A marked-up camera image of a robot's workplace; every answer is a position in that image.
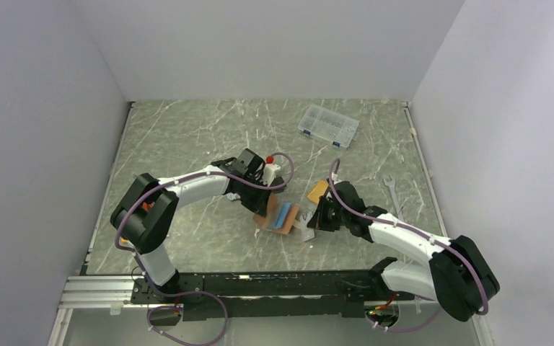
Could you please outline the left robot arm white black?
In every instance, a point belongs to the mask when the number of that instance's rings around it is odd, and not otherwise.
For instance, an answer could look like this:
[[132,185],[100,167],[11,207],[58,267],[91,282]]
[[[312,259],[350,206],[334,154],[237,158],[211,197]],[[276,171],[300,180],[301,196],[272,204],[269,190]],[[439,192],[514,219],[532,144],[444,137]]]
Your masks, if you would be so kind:
[[156,178],[149,173],[135,178],[110,216],[116,230],[116,248],[133,254],[150,294],[159,302],[172,301],[180,292],[180,274],[164,242],[175,213],[192,203],[220,195],[237,195],[241,205],[266,216],[273,191],[265,171],[272,159],[246,148],[239,156],[176,177]]

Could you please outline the brown leather card holder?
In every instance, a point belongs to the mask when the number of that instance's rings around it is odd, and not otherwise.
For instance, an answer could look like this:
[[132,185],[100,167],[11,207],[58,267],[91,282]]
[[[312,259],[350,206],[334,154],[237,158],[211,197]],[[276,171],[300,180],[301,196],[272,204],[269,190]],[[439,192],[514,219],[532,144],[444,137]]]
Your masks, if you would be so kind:
[[271,193],[266,210],[265,216],[254,214],[252,217],[253,222],[260,230],[276,234],[289,234],[292,229],[299,226],[296,218],[300,207],[297,204],[284,202],[279,196]]

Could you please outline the silver credit cards stack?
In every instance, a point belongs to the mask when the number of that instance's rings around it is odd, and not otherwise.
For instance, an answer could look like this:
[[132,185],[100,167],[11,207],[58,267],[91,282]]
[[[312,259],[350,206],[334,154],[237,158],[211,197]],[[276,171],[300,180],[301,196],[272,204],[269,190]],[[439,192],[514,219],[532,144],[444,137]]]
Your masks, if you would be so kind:
[[315,238],[315,230],[307,225],[310,222],[312,215],[312,212],[307,212],[301,214],[299,217],[297,228],[301,231],[301,238],[303,242],[307,242]]

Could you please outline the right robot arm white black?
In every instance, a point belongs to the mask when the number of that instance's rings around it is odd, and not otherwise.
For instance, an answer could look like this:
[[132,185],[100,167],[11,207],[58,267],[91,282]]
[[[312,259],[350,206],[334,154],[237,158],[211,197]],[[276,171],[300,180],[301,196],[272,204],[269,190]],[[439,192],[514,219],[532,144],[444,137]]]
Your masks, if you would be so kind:
[[437,302],[457,321],[488,310],[500,291],[497,277],[476,243],[461,235],[437,236],[412,226],[376,205],[366,205],[347,181],[329,186],[307,227],[318,231],[346,228],[358,238],[399,251],[409,265],[385,257],[369,270],[369,291],[378,299],[410,293]]

